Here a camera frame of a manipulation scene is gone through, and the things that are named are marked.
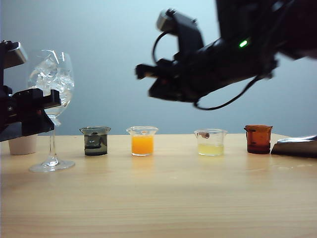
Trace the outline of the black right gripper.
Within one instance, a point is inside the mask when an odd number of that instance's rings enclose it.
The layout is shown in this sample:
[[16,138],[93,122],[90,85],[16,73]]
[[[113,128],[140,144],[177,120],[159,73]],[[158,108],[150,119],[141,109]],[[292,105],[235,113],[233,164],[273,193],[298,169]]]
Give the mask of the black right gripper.
[[149,97],[196,102],[220,84],[216,61],[221,58],[224,43],[218,39],[206,46],[202,40],[179,40],[178,44],[179,52],[173,61],[160,59],[155,66],[139,64],[135,67],[135,74],[137,79],[157,78],[148,91]]

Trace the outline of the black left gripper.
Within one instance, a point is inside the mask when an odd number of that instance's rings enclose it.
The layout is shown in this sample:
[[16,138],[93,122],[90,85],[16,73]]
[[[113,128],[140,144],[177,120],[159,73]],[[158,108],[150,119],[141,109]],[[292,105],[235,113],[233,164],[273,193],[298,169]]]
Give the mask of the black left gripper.
[[49,109],[61,105],[59,91],[51,89],[48,95],[43,90],[31,88],[12,93],[7,86],[0,87],[0,141],[49,132],[54,123],[44,110],[20,115],[20,107]]

